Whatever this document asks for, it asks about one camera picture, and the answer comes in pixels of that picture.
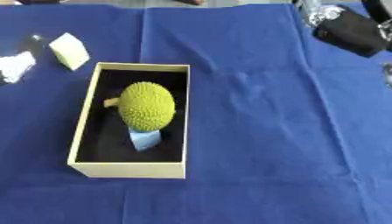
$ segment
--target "cardboard box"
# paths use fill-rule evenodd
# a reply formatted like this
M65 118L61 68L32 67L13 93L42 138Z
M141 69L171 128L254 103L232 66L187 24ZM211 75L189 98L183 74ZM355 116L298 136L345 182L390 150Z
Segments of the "cardboard box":
M67 163L94 178L184 179L190 67L188 65L98 63L80 113ZM176 114L161 130L163 141L137 152L117 108L103 101L130 84L152 81L166 87Z

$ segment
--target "table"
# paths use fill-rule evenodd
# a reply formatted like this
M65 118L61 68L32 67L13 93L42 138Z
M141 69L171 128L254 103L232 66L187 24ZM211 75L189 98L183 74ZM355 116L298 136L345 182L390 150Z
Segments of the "table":
M390 53L320 43L284 4L0 15L2 55L26 35L70 32L92 56L73 73L46 50L23 82L0 87L0 223L392 221L392 89L380 65ZM186 180L66 166L97 61L192 65Z

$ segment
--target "green spiky ball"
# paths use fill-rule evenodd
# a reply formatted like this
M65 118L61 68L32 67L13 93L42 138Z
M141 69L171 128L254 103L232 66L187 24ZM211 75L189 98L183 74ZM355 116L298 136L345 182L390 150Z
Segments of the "green spiky ball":
M175 103L172 94L152 82L137 82L121 94L118 110L122 120L133 130L161 130L172 120Z

